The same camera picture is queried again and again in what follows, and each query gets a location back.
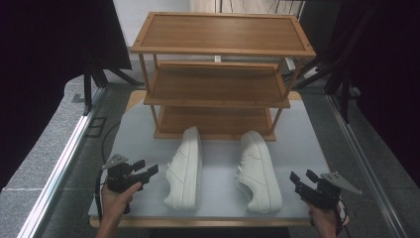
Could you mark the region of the white sneaker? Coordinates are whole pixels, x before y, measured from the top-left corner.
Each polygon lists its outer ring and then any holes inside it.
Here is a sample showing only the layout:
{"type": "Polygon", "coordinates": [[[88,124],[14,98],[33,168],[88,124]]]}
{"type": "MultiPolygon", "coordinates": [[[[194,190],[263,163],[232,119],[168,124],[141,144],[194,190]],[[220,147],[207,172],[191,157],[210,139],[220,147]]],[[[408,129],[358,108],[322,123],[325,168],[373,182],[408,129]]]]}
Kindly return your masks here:
{"type": "Polygon", "coordinates": [[[176,210],[196,211],[200,201],[201,173],[200,135],[196,127],[190,127],[183,132],[181,144],[165,172],[169,193],[163,203],[176,210]]]}
{"type": "Polygon", "coordinates": [[[282,208],[281,191],[263,137],[256,131],[249,131],[243,135],[241,144],[243,152],[236,180],[238,188],[249,200],[247,212],[279,212],[282,208]]]}

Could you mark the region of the wooden three-tier shoe rack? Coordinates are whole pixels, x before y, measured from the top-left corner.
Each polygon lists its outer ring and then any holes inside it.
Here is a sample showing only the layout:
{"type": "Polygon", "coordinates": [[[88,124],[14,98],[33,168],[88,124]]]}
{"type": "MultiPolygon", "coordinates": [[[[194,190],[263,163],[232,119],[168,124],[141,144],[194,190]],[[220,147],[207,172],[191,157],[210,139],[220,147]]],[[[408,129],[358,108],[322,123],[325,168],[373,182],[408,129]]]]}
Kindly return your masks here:
{"type": "Polygon", "coordinates": [[[285,59],[315,52],[293,15],[151,12],[134,41],[159,139],[178,139],[195,126],[207,140],[238,140],[254,130],[267,141],[289,107],[285,59]]]}

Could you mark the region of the dark curtain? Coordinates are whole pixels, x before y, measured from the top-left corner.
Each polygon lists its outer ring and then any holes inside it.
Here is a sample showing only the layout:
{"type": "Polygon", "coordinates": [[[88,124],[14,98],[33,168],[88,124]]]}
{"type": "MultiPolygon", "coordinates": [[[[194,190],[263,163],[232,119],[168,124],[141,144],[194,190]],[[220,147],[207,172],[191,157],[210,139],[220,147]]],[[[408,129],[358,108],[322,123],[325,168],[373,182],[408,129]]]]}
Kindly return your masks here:
{"type": "Polygon", "coordinates": [[[91,62],[131,67],[114,0],[0,0],[0,191],[91,62]]]}
{"type": "Polygon", "coordinates": [[[376,7],[347,67],[358,105],[420,187],[420,0],[339,0],[333,38],[376,7]]]}

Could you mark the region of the black metal stand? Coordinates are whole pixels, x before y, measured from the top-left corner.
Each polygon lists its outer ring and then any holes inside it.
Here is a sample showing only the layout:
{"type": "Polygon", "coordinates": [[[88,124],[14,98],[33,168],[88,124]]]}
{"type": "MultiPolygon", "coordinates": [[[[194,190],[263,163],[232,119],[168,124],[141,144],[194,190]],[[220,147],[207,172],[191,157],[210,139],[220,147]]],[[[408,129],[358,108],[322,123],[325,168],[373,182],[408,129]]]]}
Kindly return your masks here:
{"type": "Polygon", "coordinates": [[[302,68],[307,72],[317,63],[323,64],[320,71],[297,83],[296,89],[303,88],[318,79],[329,75],[324,86],[326,94],[335,94],[341,89],[340,115],[348,123],[348,101],[350,99],[349,67],[350,56],[360,39],[369,18],[369,4],[365,0],[340,0],[340,9],[336,17],[329,48],[302,68]]]}
{"type": "Polygon", "coordinates": [[[132,85],[144,86],[143,82],[137,81],[126,73],[122,72],[117,67],[111,66],[106,63],[103,59],[95,59],[89,50],[84,51],[84,74],[83,74],[83,90],[84,90],[84,111],[83,115],[86,116],[93,108],[92,92],[91,92],[91,81],[100,88],[105,88],[108,84],[108,79],[104,73],[104,70],[110,70],[126,82],[132,85]]]}

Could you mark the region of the person's left hand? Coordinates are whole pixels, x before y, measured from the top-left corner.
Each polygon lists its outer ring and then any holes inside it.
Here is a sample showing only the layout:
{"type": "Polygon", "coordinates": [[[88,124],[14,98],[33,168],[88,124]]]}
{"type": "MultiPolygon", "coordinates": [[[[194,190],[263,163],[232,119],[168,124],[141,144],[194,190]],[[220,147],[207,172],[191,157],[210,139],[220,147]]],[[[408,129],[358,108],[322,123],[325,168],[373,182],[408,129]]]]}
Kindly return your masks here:
{"type": "Polygon", "coordinates": [[[133,200],[133,195],[141,188],[142,184],[136,182],[122,193],[112,191],[105,183],[101,190],[103,216],[100,222],[100,231],[110,232],[115,230],[125,211],[126,205],[133,200]]]}

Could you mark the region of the aluminium rail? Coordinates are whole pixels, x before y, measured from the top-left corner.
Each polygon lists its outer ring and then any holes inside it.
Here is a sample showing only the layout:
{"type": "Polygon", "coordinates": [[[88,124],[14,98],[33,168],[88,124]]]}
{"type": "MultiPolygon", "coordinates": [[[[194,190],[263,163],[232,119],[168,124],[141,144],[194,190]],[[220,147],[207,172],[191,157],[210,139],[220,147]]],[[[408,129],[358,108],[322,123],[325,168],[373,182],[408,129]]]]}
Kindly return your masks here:
{"type": "Polygon", "coordinates": [[[25,223],[22,225],[20,232],[16,238],[35,238],[41,224],[45,220],[48,211],[53,204],[56,193],[59,190],[66,172],[74,158],[76,151],[88,130],[94,114],[98,110],[98,103],[106,93],[104,88],[97,88],[93,93],[93,106],[90,112],[83,112],[77,119],[71,134],[66,141],[65,146],[60,152],[54,167],[51,170],[48,180],[42,188],[25,189],[30,191],[38,191],[39,196],[35,201],[31,211],[26,217],[25,223]]]}
{"type": "Polygon", "coordinates": [[[367,186],[378,206],[378,209],[388,227],[388,230],[391,233],[391,236],[393,238],[408,238],[394,206],[392,205],[389,197],[387,196],[387,193],[385,192],[385,189],[383,188],[381,182],[375,175],[370,163],[368,162],[368,157],[362,149],[351,125],[341,115],[339,103],[332,95],[326,95],[326,100],[331,106],[335,118],[338,121],[341,130],[343,131],[344,137],[347,140],[352,153],[354,154],[354,158],[364,176],[367,186]]]}

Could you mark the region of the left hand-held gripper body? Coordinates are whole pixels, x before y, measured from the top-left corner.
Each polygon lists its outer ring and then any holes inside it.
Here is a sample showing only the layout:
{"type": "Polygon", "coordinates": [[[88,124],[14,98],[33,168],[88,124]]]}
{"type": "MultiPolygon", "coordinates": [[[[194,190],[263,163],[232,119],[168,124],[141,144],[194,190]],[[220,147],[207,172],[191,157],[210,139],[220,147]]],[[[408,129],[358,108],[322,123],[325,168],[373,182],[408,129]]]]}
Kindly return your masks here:
{"type": "Polygon", "coordinates": [[[122,193],[136,182],[146,184],[150,181],[148,170],[143,173],[134,172],[128,159],[122,155],[114,154],[102,167],[107,172],[108,188],[122,193]]]}

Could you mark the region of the person's right hand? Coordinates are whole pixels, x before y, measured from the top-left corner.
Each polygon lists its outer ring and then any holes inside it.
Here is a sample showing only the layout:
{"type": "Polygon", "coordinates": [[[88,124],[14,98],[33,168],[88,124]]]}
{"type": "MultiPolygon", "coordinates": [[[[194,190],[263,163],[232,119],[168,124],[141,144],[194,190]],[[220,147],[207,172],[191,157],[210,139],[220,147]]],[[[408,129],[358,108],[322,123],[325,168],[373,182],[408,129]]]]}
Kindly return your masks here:
{"type": "Polygon", "coordinates": [[[308,214],[314,223],[318,238],[337,238],[338,219],[336,214],[340,211],[340,207],[320,209],[309,202],[306,204],[309,207],[308,214]]]}

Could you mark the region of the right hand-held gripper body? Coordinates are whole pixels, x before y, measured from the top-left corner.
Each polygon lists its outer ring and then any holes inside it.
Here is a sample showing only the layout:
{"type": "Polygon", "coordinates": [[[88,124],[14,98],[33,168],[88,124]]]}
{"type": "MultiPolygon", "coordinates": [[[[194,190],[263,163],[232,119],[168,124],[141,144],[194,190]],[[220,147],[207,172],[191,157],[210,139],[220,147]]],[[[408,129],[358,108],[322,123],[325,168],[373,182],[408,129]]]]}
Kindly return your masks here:
{"type": "Polygon", "coordinates": [[[353,192],[362,195],[363,192],[349,183],[338,172],[321,174],[316,182],[317,187],[312,188],[301,182],[301,186],[295,187],[295,192],[300,195],[303,200],[322,209],[334,209],[337,207],[341,190],[353,192]]]}

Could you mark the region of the black floor socket plate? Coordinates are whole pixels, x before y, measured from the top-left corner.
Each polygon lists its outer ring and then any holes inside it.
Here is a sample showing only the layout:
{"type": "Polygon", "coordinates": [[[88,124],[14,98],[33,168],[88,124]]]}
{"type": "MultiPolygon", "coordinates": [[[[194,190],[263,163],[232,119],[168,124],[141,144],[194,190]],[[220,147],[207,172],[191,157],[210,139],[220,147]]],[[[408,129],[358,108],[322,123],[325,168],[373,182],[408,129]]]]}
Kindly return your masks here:
{"type": "Polygon", "coordinates": [[[94,117],[87,127],[85,136],[87,138],[100,138],[105,128],[106,117],[94,117]]]}

